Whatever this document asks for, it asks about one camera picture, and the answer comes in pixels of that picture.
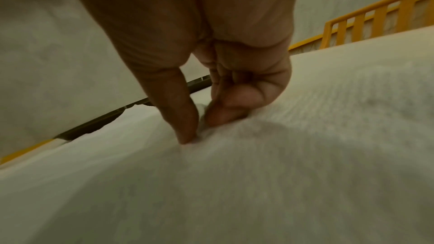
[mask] white fabric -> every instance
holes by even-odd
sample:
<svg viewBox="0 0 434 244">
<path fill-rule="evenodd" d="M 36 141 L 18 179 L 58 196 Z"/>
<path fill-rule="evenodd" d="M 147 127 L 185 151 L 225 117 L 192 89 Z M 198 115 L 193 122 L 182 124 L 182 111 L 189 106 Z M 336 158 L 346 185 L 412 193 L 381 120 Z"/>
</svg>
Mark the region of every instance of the white fabric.
<svg viewBox="0 0 434 244">
<path fill-rule="evenodd" d="M 185 146 L 135 106 L 0 171 L 0 243 L 434 243 L 433 60 L 433 28 L 294 56 Z"/>
</svg>

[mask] textured wall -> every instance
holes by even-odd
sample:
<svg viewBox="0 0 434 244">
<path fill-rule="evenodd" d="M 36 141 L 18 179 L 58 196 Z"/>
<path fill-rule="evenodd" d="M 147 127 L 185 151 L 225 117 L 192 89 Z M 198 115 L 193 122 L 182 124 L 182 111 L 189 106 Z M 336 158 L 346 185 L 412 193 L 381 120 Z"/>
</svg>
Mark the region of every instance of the textured wall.
<svg viewBox="0 0 434 244">
<path fill-rule="evenodd" d="M 378 0 L 298 0 L 294 42 Z M 77 0 L 0 0 L 0 155 L 145 97 Z M 192 58 L 187 80 L 207 74 Z"/>
</svg>

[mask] yellow edge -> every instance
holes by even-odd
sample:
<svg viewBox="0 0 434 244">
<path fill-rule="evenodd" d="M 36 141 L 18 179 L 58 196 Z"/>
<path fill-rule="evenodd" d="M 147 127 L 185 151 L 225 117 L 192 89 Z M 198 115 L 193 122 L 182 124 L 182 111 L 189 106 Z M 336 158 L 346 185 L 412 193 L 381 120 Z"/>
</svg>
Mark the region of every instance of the yellow edge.
<svg viewBox="0 0 434 244">
<path fill-rule="evenodd" d="M 4 164 L 6 162 L 9 162 L 11 160 L 14 160 L 15 158 L 17 158 L 19 156 L 22 156 L 22 155 L 24 155 L 24 154 L 26 154 L 26 153 L 28 153 L 30 151 L 33 151 L 34 149 L 39 148 L 40 146 L 42 146 L 44 144 L 47 144 L 47 143 L 49 143 L 49 142 L 51 142 L 53 140 L 54 139 L 45 140 L 45 141 L 42 141 L 41 143 L 38 143 L 36 145 L 33 145 L 33 146 L 27 148 L 27 149 L 19 150 L 17 152 L 14 152 L 13 154 L 10 154 L 10 155 L 7 155 L 5 157 L 2 157 L 2 158 L 0 158 L 0 165 Z"/>
<path fill-rule="evenodd" d="M 396 11 L 396 10 L 398 10 L 398 9 L 399 9 L 399 5 L 396 5 L 396 6 L 390 7 L 390 8 L 387 9 L 387 13 L 390 13 L 390 12 Z M 371 19 L 373 19 L 373 18 L 374 18 L 374 15 L 373 15 L 373 14 L 370 15 L 370 16 L 367 16 L 367 17 L 365 17 L 365 22 L 366 22 L 366 21 L 369 21 L 369 20 L 371 20 Z M 354 25 L 354 22 L 348 23 L 348 24 L 347 24 L 347 29 L 350 28 L 350 27 L 352 27 L 353 25 Z M 337 29 L 337 28 L 333 29 L 333 30 L 331 31 L 331 34 L 334 34 L 334 33 L 336 33 L 336 32 L 338 32 L 338 29 Z M 297 42 L 297 43 L 295 43 L 295 44 L 289 46 L 288 51 L 293 50 L 293 49 L 298 48 L 298 47 L 301 47 L 301 46 L 306 45 L 306 44 L 308 44 L 308 43 L 314 42 L 314 41 L 316 41 L 316 40 L 320 40 L 320 39 L 322 39 L 322 34 L 319 34 L 319 35 L 317 35 L 317 36 L 314 36 L 314 37 L 311 37 L 311 38 L 305 39 L 305 40 L 303 40 L 303 41 Z"/>
</svg>

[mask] hand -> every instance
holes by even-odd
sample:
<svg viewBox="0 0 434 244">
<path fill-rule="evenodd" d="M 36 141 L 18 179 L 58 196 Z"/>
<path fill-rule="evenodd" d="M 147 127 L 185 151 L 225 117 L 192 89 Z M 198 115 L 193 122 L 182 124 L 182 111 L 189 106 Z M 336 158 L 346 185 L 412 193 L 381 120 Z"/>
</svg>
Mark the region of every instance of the hand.
<svg viewBox="0 0 434 244">
<path fill-rule="evenodd" d="M 210 126 L 273 102 L 291 77 L 295 0 L 81 0 L 181 144 L 198 111 L 179 69 L 193 53 L 210 69 Z"/>
</svg>

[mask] human hand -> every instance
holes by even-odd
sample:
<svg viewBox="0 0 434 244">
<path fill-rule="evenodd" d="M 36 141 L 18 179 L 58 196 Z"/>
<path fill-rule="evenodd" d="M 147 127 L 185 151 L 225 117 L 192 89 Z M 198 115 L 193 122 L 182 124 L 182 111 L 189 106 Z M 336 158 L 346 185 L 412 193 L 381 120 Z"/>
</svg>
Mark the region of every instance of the human hand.
<svg viewBox="0 0 434 244">
<path fill-rule="evenodd" d="M 193 53 L 210 69 L 210 126 L 273 102 L 291 77 L 295 0 L 81 0 L 181 144 L 198 111 L 179 67 Z"/>
</svg>

